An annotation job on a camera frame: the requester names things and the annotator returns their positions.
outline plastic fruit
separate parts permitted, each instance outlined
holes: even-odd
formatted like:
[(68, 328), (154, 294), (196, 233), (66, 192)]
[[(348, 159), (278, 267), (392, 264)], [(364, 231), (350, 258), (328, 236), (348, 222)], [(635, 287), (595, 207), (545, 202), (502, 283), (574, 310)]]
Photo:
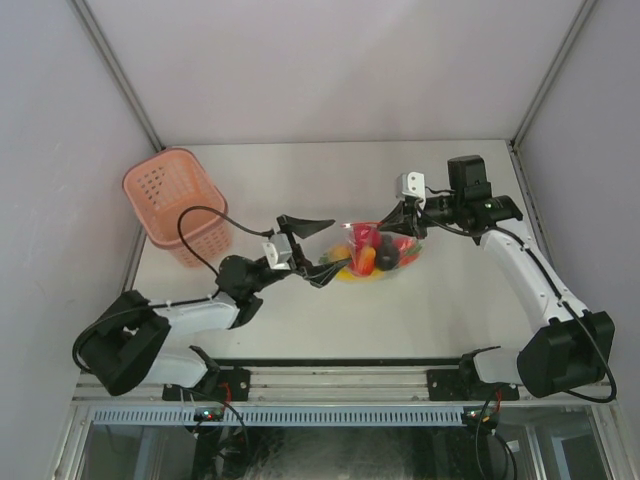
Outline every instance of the plastic fruit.
[(383, 272), (393, 270), (400, 261), (400, 250), (393, 243), (383, 243), (376, 250), (376, 267)]
[(356, 254), (356, 261), (353, 265), (354, 273), (363, 277), (369, 276), (376, 268), (376, 249), (370, 246), (363, 247)]
[(402, 257), (402, 258), (400, 259), (400, 263), (399, 263), (398, 265), (399, 265), (400, 267), (406, 267), (407, 265), (409, 265), (409, 264), (411, 264), (411, 263), (415, 262), (415, 261), (418, 259), (418, 257), (419, 257), (419, 256), (420, 256), (420, 255), (418, 255), (418, 254), (416, 253), (415, 255), (410, 255), (410, 256), (408, 256), (408, 257)]
[(366, 246), (379, 247), (382, 239), (380, 232), (375, 227), (368, 224), (356, 224), (353, 226), (353, 243), (356, 252), (358, 252)]
[(360, 275), (351, 273), (348, 268), (343, 268), (336, 275), (336, 280), (346, 283), (370, 283), (384, 278), (384, 275), (385, 273), (383, 271), (376, 268), (368, 277), (361, 277)]
[(330, 262), (338, 262), (349, 257), (351, 257), (351, 251), (346, 245), (336, 245), (331, 250), (329, 250)]
[(398, 249), (400, 255), (406, 255), (408, 250), (411, 250), (415, 245), (416, 241), (411, 237), (397, 237), (393, 239), (393, 245)]

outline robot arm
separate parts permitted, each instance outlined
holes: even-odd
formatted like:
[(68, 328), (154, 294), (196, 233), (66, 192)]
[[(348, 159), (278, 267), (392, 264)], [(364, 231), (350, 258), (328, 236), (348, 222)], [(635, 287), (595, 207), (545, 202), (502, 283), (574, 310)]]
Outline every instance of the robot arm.
[[(448, 168), (451, 189), (433, 192), (445, 195), (427, 197), (423, 174), (400, 176), (400, 202), (379, 229), (424, 238), (430, 228), (440, 227), (469, 237), (509, 279), (533, 338), (520, 351), (491, 347), (463, 356), (463, 362), (472, 358), (471, 380), (483, 386), (521, 384), (536, 397), (601, 380), (608, 373), (611, 318), (605, 312), (591, 313), (564, 285), (533, 242), (511, 198), (492, 196), (480, 157), (449, 160)], [(245, 325), (262, 305), (256, 296), (262, 289), (291, 274), (322, 287), (350, 261), (314, 266), (294, 238), (307, 238), (332, 220), (282, 215), (277, 221), (279, 231), (271, 232), (263, 244), (265, 256), (253, 261), (231, 255), (222, 260), (216, 295), (151, 305), (136, 291), (123, 293), (76, 340), (78, 366), (95, 374), (111, 395), (126, 393), (143, 381), (187, 388), (203, 382), (208, 372), (215, 373), (215, 362), (197, 347), (163, 347), (167, 338)], [(610, 398), (614, 397), (612, 381)]]
[(296, 274), (321, 288), (350, 260), (313, 265), (295, 237), (305, 239), (331, 226), (333, 220), (303, 220), (281, 215), (279, 230), (263, 243), (265, 256), (250, 260), (230, 255), (222, 260), (218, 290), (209, 297), (153, 304), (137, 291), (124, 292), (78, 336), (74, 360), (92, 373), (114, 396), (142, 382), (193, 387), (217, 366), (201, 349), (164, 346), (167, 339), (247, 324), (263, 303), (264, 288)]
[(424, 238), (431, 227), (456, 224), (462, 230), (454, 232), (472, 238), (509, 279), (534, 336), (521, 351), (473, 352), (477, 380), (524, 385), (536, 397), (601, 380), (613, 341), (611, 318), (591, 313), (566, 287), (513, 201), (492, 196), (480, 157), (452, 159), (448, 167), (451, 190), (443, 196), (427, 198), (420, 173), (400, 176), (400, 203), (380, 230)]

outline plastic basket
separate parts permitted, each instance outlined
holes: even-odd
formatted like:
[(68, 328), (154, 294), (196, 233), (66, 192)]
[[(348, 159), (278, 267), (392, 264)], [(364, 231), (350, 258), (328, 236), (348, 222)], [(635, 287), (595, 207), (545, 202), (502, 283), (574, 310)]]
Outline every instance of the plastic basket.
[[(187, 267), (202, 265), (180, 241), (178, 217), (189, 207), (204, 205), (225, 214), (227, 201), (188, 150), (170, 148), (136, 165), (122, 181), (149, 240)], [(212, 260), (231, 246), (229, 226), (210, 212), (192, 211), (182, 220), (182, 233), (200, 256)]]

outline wire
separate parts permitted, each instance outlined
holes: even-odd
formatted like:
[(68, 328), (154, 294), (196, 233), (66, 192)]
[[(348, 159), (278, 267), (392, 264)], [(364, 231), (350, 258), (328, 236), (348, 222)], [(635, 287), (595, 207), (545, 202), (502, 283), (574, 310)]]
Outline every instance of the wire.
[(589, 339), (589, 342), (591, 343), (594, 351), (596, 352), (596, 355), (598, 356), (598, 358), (600, 359), (600, 361), (602, 363), (602, 366), (604, 367), (604, 370), (605, 370), (605, 373), (607, 375), (607, 378), (609, 379), (609, 385), (611, 387), (611, 392), (609, 393), (609, 396), (606, 397), (606, 398), (590, 397), (588, 395), (583, 395), (581, 393), (574, 392), (572, 390), (567, 390), (566, 393), (568, 393), (569, 395), (572, 395), (572, 396), (574, 396), (576, 398), (580, 398), (582, 400), (587, 400), (587, 401), (590, 401), (590, 402), (593, 402), (593, 403), (610, 403), (610, 402), (612, 402), (613, 400), (616, 399), (616, 397), (618, 395), (618, 386), (617, 386), (616, 380), (615, 380), (615, 378), (613, 376), (613, 372), (611, 371), (611, 368), (609, 367), (609, 362), (606, 360), (604, 354), (602, 353), (602, 351), (600, 350), (600, 347), (598, 346), (597, 342), (595, 341), (595, 339), (591, 335), (591, 332), (589, 332), (589, 329), (587, 328), (587, 326), (584, 324), (584, 322), (578, 316), (578, 314), (576, 314), (576, 312), (571, 308), (569, 303), (567, 303), (565, 300), (563, 300), (562, 293), (560, 292), (560, 289), (558, 288), (558, 286), (555, 284), (555, 282), (551, 278), (551, 275), (549, 275), (549, 272), (547, 272), (547, 269), (544, 267), (544, 265), (542, 264), (540, 259), (527, 246), (527, 244), (524, 242), (524, 240), (522, 240), (515, 233), (513, 233), (513, 232), (511, 232), (511, 231), (509, 231), (507, 229), (504, 229), (504, 228), (501, 228), (501, 227), (497, 227), (497, 226), (489, 227), (489, 228), (487, 228), (487, 229), (485, 229), (483, 231), (479, 231), (479, 232), (465, 232), (463, 230), (457, 230), (457, 229), (451, 228), (448, 225), (445, 225), (445, 224), (443, 224), (441, 222), (438, 222), (437, 220), (433, 219), (432, 217), (430, 217), (429, 215), (424, 213), (424, 211), (420, 208), (418, 203), (416, 203), (416, 206), (417, 206), (418, 210), (420, 211), (421, 216), (425, 217), (427, 220), (432, 222), (434, 225), (442, 228), (443, 230), (446, 230), (447, 232), (451, 232), (451, 233), (454, 233), (456, 235), (460, 235), (460, 236), (463, 236), (463, 237), (479, 237), (479, 236), (484, 235), (485, 233), (490, 232), (491, 230), (494, 230), (494, 231), (503, 233), (504, 235), (507, 235), (508, 237), (510, 237), (513, 240), (515, 240), (516, 243), (518, 243), (520, 245), (520, 247), (524, 250), (524, 252), (536, 264), (536, 266), (538, 267), (538, 269), (542, 273), (542, 276), (545, 278), (545, 280), (548, 283), (549, 287), (551, 288), (551, 290), (553, 291), (554, 295), (556, 296), (556, 299), (569, 312), (569, 314), (578, 323), (578, 325), (580, 325), (580, 327), (582, 328), (582, 330), (586, 334), (587, 338)]
[(491, 400), (493, 400), (494, 395), (497, 395), (497, 393), (503, 387), (506, 387), (508, 385), (509, 385), (508, 383), (499, 383), (496, 386), (496, 388), (494, 388), (491, 391), (491, 395), (489, 395), (487, 400), (484, 402), (484, 405), (482, 406), (482, 410), (480, 410), (480, 417), (478, 418), (478, 424), (476, 425), (476, 433), (475, 433), (476, 462), (478, 463), (478, 470), (480, 471), (480, 474), (482, 475), (482, 478), (484, 478), (485, 480), (488, 480), (488, 479), (487, 479), (487, 476), (484, 473), (484, 470), (482, 469), (482, 463), (480, 462), (480, 447), (478, 446), (478, 438), (480, 436), (480, 426), (482, 425), (483, 422), (485, 422), (486, 420), (489, 419), (489, 417), (487, 417), (485, 419), (485, 413), (487, 412), (487, 408), (489, 408), (489, 404), (491, 403)]
[[(518, 480), (518, 464), (516, 463), (515, 455), (509, 448), (507, 441), (498, 432), (493, 432), (493, 436), (496, 437), (496, 440), (500, 442), (500, 445), (502, 445), (502, 448), (504, 448), (504, 451), (509, 455), (509, 458), (511, 459), (511, 465), (513, 466), (513, 480)], [(500, 480), (505, 480), (505, 478), (507, 478), (508, 473), (509, 473), (509, 463), (506, 463), (504, 467), (504, 473), (502, 474), (502, 477), (500, 477)]]
[(494, 412), (500, 413), (500, 409), (502, 408), (502, 390), (498, 390), (496, 397), (498, 398), (498, 404), (496, 405)]
[(247, 459), (247, 462), (248, 462), (249, 461), (249, 455), (251, 453), (250, 449), (249, 449), (249, 433), (247, 431), (247, 426), (245, 425), (244, 420), (242, 419), (242, 415), (240, 415), (240, 413), (238, 413), (238, 411), (235, 408), (233, 408), (229, 402), (226, 402), (225, 400), (218, 400), (218, 399), (213, 398), (213, 397), (211, 397), (209, 395), (206, 395), (204, 393), (197, 392), (195, 390), (192, 390), (192, 389), (187, 388), (187, 387), (182, 387), (180, 385), (178, 385), (178, 387), (180, 387), (181, 390), (190, 393), (192, 395), (192, 397), (193, 397), (193, 395), (199, 395), (199, 396), (204, 397), (207, 400), (210, 400), (212, 402), (220, 403), (220, 404), (224, 405), (225, 408), (228, 408), (229, 410), (231, 410), (231, 412), (238, 419), (238, 422), (240, 423), (240, 426), (242, 427), (242, 435), (244, 437), (244, 444), (245, 444), (245, 448), (246, 448), (246, 450), (245, 450), (246, 459)]
[(440, 193), (456, 193), (453, 190), (448, 190), (446, 188), (444, 190), (434, 190), (433, 188), (429, 187), (428, 185), (425, 185), (424, 188), (429, 190), (434, 195), (438, 195)]
[(464, 230), (458, 230), (457, 228), (451, 228), (449, 225), (446, 225), (446, 224), (444, 224), (442, 222), (439, 222), (435, 218), (433, 218), (430, 215), (428, 215), (427, 213), (425, 213), (425, 211), (419, 205), (419, 200), (418, 200), (418, 202), (416, 202), (416, 209), (420, 212), (420, 217), (421, 218), (426, 218), (427, 220), (429, 220), (434, 225), (440, 227), (443, 230), (446, 230), (449, 233), (453, 233), (454, 235), (459, 235), (461, 237), (475, 238), (475, 237), (481, 237), (482, 235), (484, 235), (485, 233), (487, 233), (489, 231), (489, 229), (487, 229), (487, 230), (482, 230), (482, 231), (479, 231), (479, 232), (465, 232)]
[(167, 301), (165, 303), (158, 303), (158, 304), (155, 304), (155, 305), (141, 305), (139, 307), (130, 308), (128, 310), (122, 310), (121, 312), (116, 312), (116, 313), (113, 313), (111, 315), (107, 315), (106, 317), (99, 318), (96, 322), (92, 323), (87, 328), (85, 328), (82, 331), (82, 333), (80, 335), (78, 335), (78, 337), (76, 338), (75, 342), (73, 342), (73, 349), (71, 351), (72, 352), (73, 363), (75, 363), (76, 366), (81, 371), (83, 371), (84, 373), (89, 373), (89, 374), (93, 373), (89, 367), (87, 367), (82, 362), (80, 362), (79, 354), (80, 354), (80, 350), (82, 350), (82, 348), (85, 346), (85, 344), (89, 340), (91, 334), (103, 322), (111, 320), (112, 318), (115, 318), (115, 317), (119, 317), (120, 315), (127, 315), (129, 313), (134, 313), (134, 312), (143, 312), (143, 311), (146, 311), (146, 310), (154, 310), (156, 308), (181, 307), (181, 306), (184, 306), (184, 305), (193, 305), (195, 303), (211, 301), (214, 298), (216, 298), (219, 293), (220, 293), (220, 289), (216, 290), (216, 292), (213, 295), (210, 295), (210, 296), (207, 296), (207, 297), (194, 298), (192, 300), (181, 300), (179, 302)]
[(591, 335), (591, 332), (589, 332), (589, 329), (584, 324), (582, 319), (580, 317), (578, 317), (578, 315), (573, 310), (573, 308), (571, 308), (571, 305), (569, 305), (566, 301), (563, 301), (562, 304), (564, 305), (564, 308), (566, 308), (568, 310), (568, 312), (571, 314), (573, 319), (576, 322), (578, 322), (578, 325), (580, 325), (580, 327), (582, 327), (582, 330), (584, 331), (585, 335), (587, 336), (587, 338), (589, 339), (589, 341), (593, 345), (593, 348), (594, 348), (594, 350), (596, 352), (596, 355), (598, 355), (598, 357), (600, 358), (600, 361), (602, 362), (602, 365), (604, 366), (604, 370), (605, 370), (605, 372), (607, 374), (607, 377), (609, 378), (609, 384), (611, 386), (611, 393), (609, 393), (609, 396), (607, 398), (590, 397), (588, 395), (583, 395), (581, 393), (574, 392), (573, 390), (567, 390), (567, 393), (569, 395), (574, 396), (574, 397), (581, 398), (582, 400), (588, 400), (588, 401), (593, 402), (593, 403), (609, 403), (609, 402), (612, 402), (618, 396), (618, 385), (616, 384), (616, 380), (613, 377), (613, 373), (611, 372), (611, 368), (609, 367), (609, 362), (607, 362), (607, 360), (604, 358), (604, 355), (602, 354), (602, 351), (598, 347), (598, 344), (596, 343), (595, 339)]
[(189, 245), (189, 243), (187, 242), (187, 240), (184, 238), (184, 234), (182, 232), (182, 221), (184, 220), (184, 217), (187, 216), (187, 214), (189, 212), (193, 212), (196, 210), (201, 210), (201, 211), (205, 211), (205, 212), (209, 212), (209, 213), (215, 213), (216, 215), (218, 215), (220, 218), (226, 220), (227, 222), (229, 222), (231, 225), (233, 225), (236, 228), (239, 228), (240, 230), (242, 230), (243, 232), (246, 232), (250, 235), (255, 235), (257, 237), (266, 237), (269, 238), (271, 235), (273, 235), (273, 230), (265, 230), (264, 232), (258, 232), (257, 230), (251, 230), (250, 228), (245, 227), (244, 225), (236, 222), (234, 219), (232, 219), (231, 217), (229, 217), (226, 213), (221, 212), (220, 210), (217, 210), (215, 208), (211, 208), (211, 207), (207, 207), (205, 205), (194, 205), (193, 207), (189, 207), (187, 209), (185, 209), (180, 216), (178, 217), (178, 236), (180, 237), (180, 241), (182, 242), (182, 244), (184, 245), (184, 247), (189, 250), (189, 252), (191, 253), (191, 255), (193, 255), (194, 257), (196, 257), (198, 260), (200, 260), (200, 262), (202, 264), (204, 264), (209, 270), (211, 270), (215, 276), (217, 277), (219, 275), (218, 270), (216, 270), (216, 268), (211, 265), (209, 262), (207, 262), (202, 256), (200, 256), (192, 247), (191, 245)]

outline white table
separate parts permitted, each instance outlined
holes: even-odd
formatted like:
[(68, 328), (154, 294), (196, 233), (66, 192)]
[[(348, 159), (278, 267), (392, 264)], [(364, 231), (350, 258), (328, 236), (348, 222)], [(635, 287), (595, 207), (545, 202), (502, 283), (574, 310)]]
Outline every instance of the white table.
[[(525, 212), (504, 141), (365, 142), (187, 146), (229, 202), (229, 214), (258, 230), (288, 215), (335, 218), (306, 241), (316, 260), (342, 238), (338, 224), (379, 220), (396, 204), (403, 172), (448, 187), (446, 161), (479, 154), (494, 195)], [(220, 359), (388, 359), (459, 356), (491, 345), (522, 347), (530, 338), (523, 309), (502, 272), (467, 238), (432, 229), (421, 259), (397, 278), (316, 289), (297, 276), (268, 287), (253, 320), (231, 331), (185, 338)], [(229, 253), (262, 255), (261, 240), (233, 232)], [(215, 290), (206, 268), (186, 269), (148, 240), (134, 288), (152, 299), (181, 300)]]

